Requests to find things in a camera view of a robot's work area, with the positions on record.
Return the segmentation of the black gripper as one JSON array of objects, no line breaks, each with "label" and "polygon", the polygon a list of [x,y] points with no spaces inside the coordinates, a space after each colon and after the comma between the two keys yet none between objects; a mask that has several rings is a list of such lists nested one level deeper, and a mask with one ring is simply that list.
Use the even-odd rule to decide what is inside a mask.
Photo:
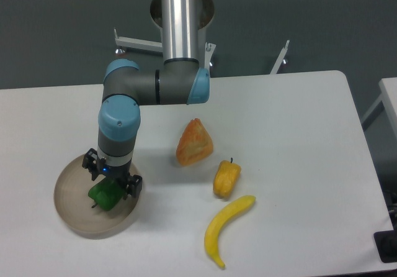
[{"label": "black gripper", "polygon": [[95,181],[99,174],[117,181],[124,190],[122,198],[126,200],[129,196],[139,198],[143,189],[143,178],[130,174],[131,163],[130,155],[115,158],[101,154],[97,156],[97,151],[90,148],[83,156],[82,167],[90,172],[92,181]]}]

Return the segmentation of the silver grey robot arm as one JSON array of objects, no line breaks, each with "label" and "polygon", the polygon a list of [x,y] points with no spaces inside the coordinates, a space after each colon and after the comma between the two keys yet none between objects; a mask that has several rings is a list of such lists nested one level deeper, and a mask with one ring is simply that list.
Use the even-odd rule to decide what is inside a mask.
[{"label": "silver grey robot arm", "polygon": [[136,198],[142,190],[142,178],[130,174],[140,107],[201,104],[210,95],[209,71],[199,65],[197,0],[161,0],[161,12],[163,69],[141,72],[126,59],[108,65],[98,115],[98,147],[83,157],[82,166],[92,180],[103,175],[109,188],[118,186],[116,198]]}]

